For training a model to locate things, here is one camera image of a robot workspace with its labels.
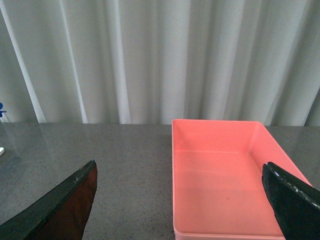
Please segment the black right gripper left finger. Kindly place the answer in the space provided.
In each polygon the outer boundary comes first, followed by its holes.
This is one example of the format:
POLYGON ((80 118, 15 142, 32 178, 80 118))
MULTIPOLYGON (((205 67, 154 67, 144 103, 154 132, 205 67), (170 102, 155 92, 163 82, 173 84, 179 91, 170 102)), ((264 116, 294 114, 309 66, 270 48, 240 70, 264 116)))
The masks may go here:
POLYGON ((97 191, 89 161, 28 208, 0 226, 2 240, 81 240, 97 191))

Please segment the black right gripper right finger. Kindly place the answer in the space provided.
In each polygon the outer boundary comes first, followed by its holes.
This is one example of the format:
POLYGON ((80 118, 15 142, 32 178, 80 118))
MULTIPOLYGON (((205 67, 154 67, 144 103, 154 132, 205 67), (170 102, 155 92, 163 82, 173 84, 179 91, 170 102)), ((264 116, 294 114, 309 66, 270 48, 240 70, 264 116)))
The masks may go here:
POLYGON ((320 238, 320 191, 273 162, 262 167, 262 185, 286 240, 320 238))

